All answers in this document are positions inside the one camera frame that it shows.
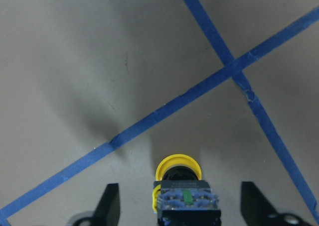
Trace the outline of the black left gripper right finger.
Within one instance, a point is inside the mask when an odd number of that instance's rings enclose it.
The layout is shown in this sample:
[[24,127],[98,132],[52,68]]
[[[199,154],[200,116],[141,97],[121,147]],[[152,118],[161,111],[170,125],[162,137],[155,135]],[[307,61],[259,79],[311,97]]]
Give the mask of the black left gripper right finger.
[[248,226],[278,224],[279,213],[253,182],[241,183],[240,212]]

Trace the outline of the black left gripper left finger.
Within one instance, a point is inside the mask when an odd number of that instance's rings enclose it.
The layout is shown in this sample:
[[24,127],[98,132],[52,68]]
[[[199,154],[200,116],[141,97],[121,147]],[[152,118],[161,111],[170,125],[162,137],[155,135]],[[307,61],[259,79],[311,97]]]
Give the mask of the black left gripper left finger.
[[93,214],[93,226],[117,226],[120,219],[119,184],[108,184]]

